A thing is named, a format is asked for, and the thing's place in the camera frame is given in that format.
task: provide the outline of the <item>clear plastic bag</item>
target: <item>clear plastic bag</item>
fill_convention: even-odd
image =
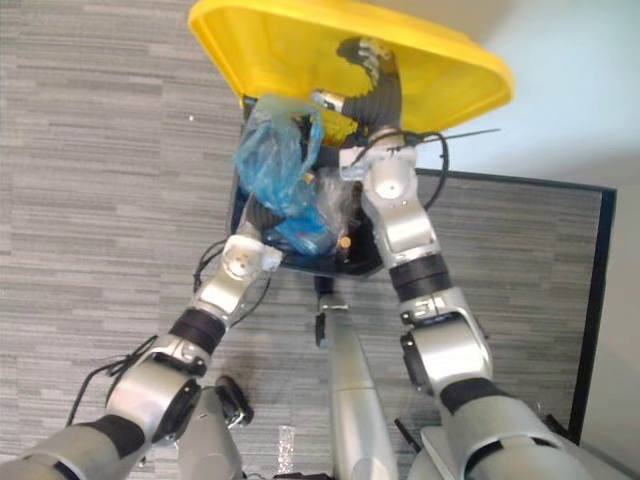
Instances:
[[[301,127],[309,130],[306,152]],[[301,215],[313,205],[313,187],[303,177],[318,157],[323,136],[322,117],[314,107],[274,95],[262,97],[233,156],[241,185],[279,216]]]
[[[316,172],[316,207],[334,237],[334,243],[355,230],[354,182],[346,182],[340,177],[338,168],[324,167]]]
[[[305,255],[323,254],[335,244],[316,208],[314,186],[304,181],[323,136],[322,116],[316,108],[267,95],[256,103],[233,157],[241,186],[286,218],[275,230]]]

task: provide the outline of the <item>silver metal part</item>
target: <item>silver metal part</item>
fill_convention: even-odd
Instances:
[[[311,92],[311,100],[327,110],[342,113],[345,97],[337,93],[318,89]]]
[[[434,395],[450,383],[467,378],[491,379],[489,351],[462,317],[412,331]]]
[[[209,361],[211,360],[211,356],[196,344],[167,333],[156,341],[149,352],[147,352],[138,363],[145,361],[147,357],[157,353],[164,353],[186,365],[190,365],[195,361],[198,365],[208,367]]]
[[[416,346],[437,395],[449,383],[465,378],[493,376],[489,346],[458,287],[425,295],[400,306],[414,323],[457,313],[457,317],[425,324],[412,331]]]
[[[181,480],[242,478],[238,449],[225,423],[215,388],[205,388],[187,430],[178,441]]]
[[[463,480],[442,427],[421,432],[425,449],[416,457],[408,480]],[[556,438],[554,445],[562,443]],[[467,478],[474,480],[593,480],[585,467],[566,450],[539,446],[530,439],[505,440],[502,450],[482,459]],[[597,478],[614,478],[613,471]]]
[[[136,423],[151,439],[174,397],[190,377],[146,357],[122,377],[107,403],[107,414]]]
[[[43,455],[11,460],[0,465],[0,478],[12,480],[67,480],[54,468],[57,460]]]
[[[363,178],[362,208],[373,221],[385,267],[439,252],[440,243],[418,198],[415,149],[376,146],[355,165],[349,161],[353,163],[355,156],[352,160],[341,152],[341,176]]]
[[[594,480],[586,468],[563,450],[533,442],[489,455],[471,471],[474,480]]]
[[[207,311],[229,326],[251,284],[261,272],[280,265],[282,252],[248,235],[232,235],[225,243],[222,261],[212,278],[196,293],[191,307]]]
[[[328,339],[334,475],[340,480],[395,480],[398,469],[387,422],[346,306],[337,297],[323,297],[321,309]]]
[[[109,437],[90,427],[74,425],[59,431],[26,452],[23,458],[40,465],[63,463],[81,480],[120,480],[129,475],[138,459],[149,448],[145,444],[137,452],[120,458]],[[26,480],[24,472],[9,475],[4,467],[1,478]],[[60,478],[47,476],[38,479]]]
[[[562,443],[531,409],[515,398],[483,397],[464,404],[453,415],[442,408],[441,416],[451,451],[460,469],[460,478],[463,478],[462,474],[471,456],[493,442],[500,441],[507,450],[523,445],[542,448],[533,441],[541,439],[555,448],[563,448]]]
[[[389,61],[393,57],[393,52],[375,38],[361,38],[358,54],[365,57],[362,66],[367,71],[373,85],[377,85],[380,78],[380,60]]]

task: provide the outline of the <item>white wall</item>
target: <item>white wall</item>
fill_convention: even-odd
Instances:
[[[583,445],[640,476],[640,185],[618,190]]]
[[[515,99],[450,132],[452,169],[640,183],[640,1],[372,0],[467,33],[511,67]],[[436,166],[433,155],[422,166]]]
[[[507,106],[449,133],[452,169],[619,188],[583,441],[640,475],[640,0],[370,0],[503,58]],[[421,166],[439,167],[435,144]]]

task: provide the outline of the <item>electrical wire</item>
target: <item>electrical wire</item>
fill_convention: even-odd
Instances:
[[[217,252],[215,252],[212,255],[209,255],[209,253],[211,253],[211,251],[214,248],[219,247],[220,245],[224,245],[228,238],[229,237],[225,237],[222,240],[212,243],[205,249],[205,251],[200,256],[200,260],[198,260],[198,265],[196,266],[196,269],[193,272],[193,293],[196,293],[198,289],[202,286],[202,272],[204,271],[204,269],[207,268],[207,266],[211,263],[211,261],[214,258],[216,258],[218,255],[222,253],[222,251],[224,250],[224,247],[219,249]]]
[[[116,360],[115,362],[111,362],[106,365],[103,365],[102,367],[98,367],[95,370],[92,370],[85,377],[84,381],[82,382],[82,385],[80,386],[80,389],[78,390],[78,393],[76,394],[76,398],[73,401],[73,405],[71,407],[71,411],[69,412],[69,416],[67,417],[67,423],[65,426],[69,427],[73,425],[73,420],[76,417],[76,413],[78,412],[78,408],[80,407],[82,398],[84,397],[84,394],[87,391],[87,388],[91,383],[91,380],[93,380],[93,378],[98,373],[106,370],[108,377],[115,377],[115,379],[111,384],[111,387],[109,388],[109,392],[107,394],[107,399],[108,399],[111,396],[111,392],[113,392],[113,389],[118,384],[122,376],[127,372],[127,370],[129,370],[129,368],[131,368],[138,360],[140,360],[142,355],[144,355],[149,351],[149,349],[157,339],[158,339],[157,335],[152,335],[151,337],[146,339],[144,342],[142,342],[133,352],[131,352],[128,355],[125,355],[124,358],[120,360]]]
[[[247,318],[249,315],[251,315],[253,312],[256,311],[256,308],[258,308],[260,306],[260,304],[262,303],[262,301],[264,300],[264,297],[267,295],[267,292],[269,291],[269,287],[271,286],[271,275],[269,275],[269,278],[267,279],[267,283],[264,286],[264,289],[262,290],[262,293],[260,294],[260,297],[258,298],[258,300],[256,300],[256,303],[254,303],[251,308],[249,308],[249,310],[247,310],[246,312],[244,312],[242,314],[242,316],[236,320],[235,322],[233,322],[231,324],[231,326],[229,328],[233,328],[236,325],[238,325],[240,322],[242,322],[245,318]]]
[[[423,142],[429,137],[436,137],[436,139],[440,140],[440,145],[442,146],[442,153],[440,154],[440,157],[442,158],[442,168],[440,169],[436,189],[431,194],[431,198],[429,198],[429,200],[427,200],[423,205],[425,211],[428,211],[433,204],[436,203],[436,200],[438,200],[438,197],[440,196],[440,193],[442,193],[442,189],[447,182],[447,177],[449,176],[449,146],[447,145],[447,139],[439,132],[426,132],[422,134]]]
[[[422,447],[416,441],[416,439],[413,438],[413,435],[409,433],[409,430],[407,430],[407,427],[404,426],[404,423],[402,423],[402,421],[399,418],[396,418],[393,421],[393,423],[398,428],[398,430],[400,431],[400,434],[403,436],[403,438],[409,444],[409,446],[413,449],[413,451],[416,452],[416,454],[420,453],[420,451],[422,450]]]
[[[484,135],[485,133],[496,133],[496,132],[501,132],[502,129],[501,128],[488,128],[487,130],[476,130],[475,132],[465,132],[465,133],[457,133],[455,135],[447,135],[444,138],[446,140],[455,140],[457,138],[465,138],[465,137],[473,137],[475,135]],[[431,142],[437,142],[438,139],[434,139],[434,140],[425,140],[422,143],[431,143]]]
[[[351,164],[351,166],[353,167],[355,164],[357,164],[360,160],[362,160],[364,158],[364,156],[367,154],[367,152],[369,150],[371,150],[373,147],[376,146],[376,144],[378,142],[380,142],[380,140],[384,140],[385,138],[390,138],[390,137],[397,137],[399,135],[402,135],[403,137],[405,137],[405,141],[408,135],[416,135],[414,132],[410,132],[409,130],[393,130],[392,132],[386,132],[383,133],[382,135],[377,136],[372,142],[369,142],[359,153],[358,155],[356,155],[355,160],[353,161],[353,163]],[[397,148],[401,148],[400,146],[393,146],[391,147],[393,149],[397,149]]]

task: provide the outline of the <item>black cable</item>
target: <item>black cable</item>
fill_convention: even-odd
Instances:
[[[95,370],[92,370],[82,382],[78,393],[76,394],[76,398],[73,401],[73,405],[71,407],[71,411],[69,412],[69,416],[67,417],[67,423],[65,426],[69,427],[73,424],[73,420],[78,412],[78,408],[80,407],[80,403],[82,402],[82,398],[84,397],[89,384],[93,377],[95,377],[98,373],[107,370],[108,377],[116,377],[109,388],[109,392],[107,394],[107,399],[111,396],[111,392],[120,381],[122,376],[126,373],[127,370],[131,366],[133,366],[145,353],[149,351],[153,343],[158,339],[157,335],[152,335],[148,339],[146,339],[143,343],[141,343],[133,352],[126,355],[124,358],[120,360],[116,360],[115,362],[108,363],[107,365],[103,365],[102,367],[98,367]]]
[[[442,168],[440,169],[438,184],[436,185],[436,189],[433,191],[431,198],[423,205],[424,209],[428,211],[433,204],[436,203],[436,200],[440,196],[440,193],[447,182],[447,177],[449,175],[449,146],[447,145],[447,139],[439,132],[426,132],[421,134],[421,136],[423,141],[429,137],[435,136],[440,140],[440,145],[442,145],[442,153],[440,154],[440,157],[442,158]]]
[[[215,252],[213,255],[210,255],[209,257],[207,257],[207,255],[209,255],[209,253],[211,253],[211,251],[214,248],[219,247],[220,245],[224,245],[228,240],[228,238],[229,237],[225,237],[222,240],[212,243],[206,248],[206,250],[200,256],[200,260],[198,260],[198,265],[196,266],[196,269],[193,272],[193,293],[196,293],[198,289],[202,286],[202,272],[204,271],[204,269],[207,268],[207,266],[211,263],[211,261],[214,258],[216,258],[218,255],[222,253],[224,248],[218,250],[217,252]]]
[[[242,314],[242,316],[238,320],[233,322],[229,328],[235,327],[241,321],[243,321],[245,318],[247,318],[249,315],[251,315],[253,312],[256,311],[256,308],[258,308],[260,306],[260,304],[264,300],[264,297],[267,295],[267,291],[269,290],[270,286],[271,286],[271,276],[269,276],[269,278],[267,279],[267,283],[265,284],[264,289],[262,290],[262,293],[260,294],[260,298],[258,298],[258,300],[256,300],[256,303],[254,303],[249,310],[244,312]]]
[[[208,256],[198,263],[196,270],[193,272],[193,293],[196,293],[202,286],[202,272],[204,271],[204,269],[207,268],[211,261],[218,255],[220,255],[223,250],[224,248],[221,248],[217,252],[213,253],[212,255]]]
[[[407,430],[407,427],[404,426],[404,423],[402,423],[399,418],[396,418],[393,421],[393,423],[395,423],[396,427],[400,431],[400,434],[403,436],[403,438],[409,444],[409,446],[413,449],[413,451],[416,453],[420,453],[420,451],[422,450],[422,447],[416,441],[416,439],[413,438],[413,435],[409,433],[409,430]]]
[[[501,128],[489,128],[487,130],[476,130],[474,132],[456,133],[455,135],[447,135],[444,138],[446,140],[455,140],[457,138],[473,137],[475,135],[484,135],[485,133],[496,133],[501,131],[502,131]],[[438,139],[436,138],[435,140],[425,140],[422,143],[431,143],[431,142],[437,142],[437,141]]]
[[[376,137],[373,140],[373,142],[368,143],[367,146],[364,147],[360,151],[360,153],[358,153],[358,155],[356,155],[356,159],[353,161],[351,166],[354,166],[356,163],[362,160],[364,156],[367,154],[367,152],[371,150],[380,140],[384,140],[385,138],[389,138],[389,137],[397,137],[399,135],[402,135],[403,137],[405,137],[405,140],[406,140],[408,135],[416,135],[416,134],[408,130],[393,130],[391,132],[383,133],[382,135]],[[398,146],[393,146],[391,148],[401,148],[401,147],[398,145]]]
[[[249,200],[247,200],[244,207],[244,214],[247,221],[259,232],[269,230],[286,220],[284,217],[276,215],[270,208],[261,204],[253,194],[249,197]]]

